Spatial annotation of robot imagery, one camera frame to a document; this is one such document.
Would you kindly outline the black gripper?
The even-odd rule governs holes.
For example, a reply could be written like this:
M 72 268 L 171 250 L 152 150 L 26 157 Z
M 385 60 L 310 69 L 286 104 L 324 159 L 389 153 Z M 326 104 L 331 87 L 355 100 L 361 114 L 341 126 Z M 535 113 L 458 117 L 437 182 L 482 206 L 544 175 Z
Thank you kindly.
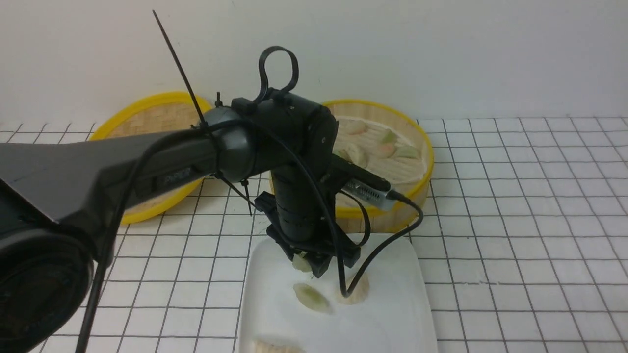
M 254 200 L 256 208 L 270 220 L 266 234 L 282 248 L 289 260 L 299 252 L 307 253 L 312 275 L 321 278 L 337 254 L 324 207 L 300 168 L 276 168 L 271 171 L 271 176 L 274 193 L 263 192 Z M 331 185 L 329 170 L 317 179 L 317 184 L 325 206 L 330 209 L 344 264 L 352 268 L 361 256 L 361 248 L 337 224 L 336 194 L 340 190 Z

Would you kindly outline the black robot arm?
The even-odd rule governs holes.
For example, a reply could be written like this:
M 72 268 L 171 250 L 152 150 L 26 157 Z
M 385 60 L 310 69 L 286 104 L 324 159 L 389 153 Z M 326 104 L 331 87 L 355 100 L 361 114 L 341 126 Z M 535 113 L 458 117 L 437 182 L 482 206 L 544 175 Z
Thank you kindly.
M 336 224 L 336 194 L 353 167 L 332 154 L 330 110 L 281 90 L 234 99 L 199 127 L 63 145 L 1 145 L 1 351 L 27 353 L 88 299 L 91 330 L 124 211 L 208 175 L 227 184 L 270 172 L 274 195 L 254 206 L 267 234 L 317 277 L 360 246 Z

